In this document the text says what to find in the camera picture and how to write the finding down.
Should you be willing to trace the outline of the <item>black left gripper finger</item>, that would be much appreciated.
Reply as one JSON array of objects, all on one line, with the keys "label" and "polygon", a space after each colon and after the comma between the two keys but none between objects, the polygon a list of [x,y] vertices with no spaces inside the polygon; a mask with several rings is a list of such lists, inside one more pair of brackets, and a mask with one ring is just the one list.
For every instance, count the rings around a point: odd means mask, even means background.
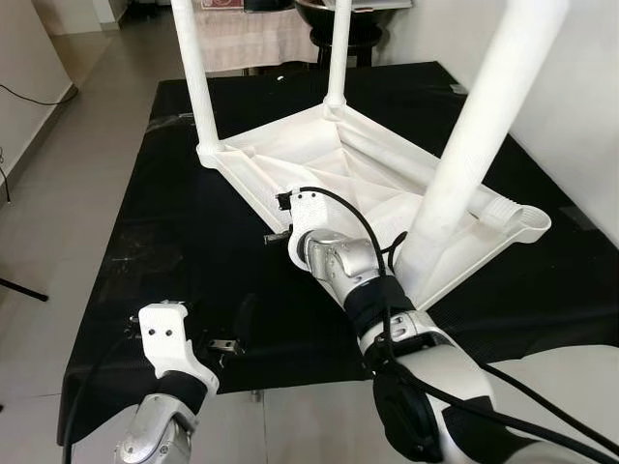
[{"label": "black left gripper finger", "polygon": [[253,314],[256,311],[259,297],[256,293],[248,293],[235,312],[235,341],[238,352],[247,352],[251,346]]}]

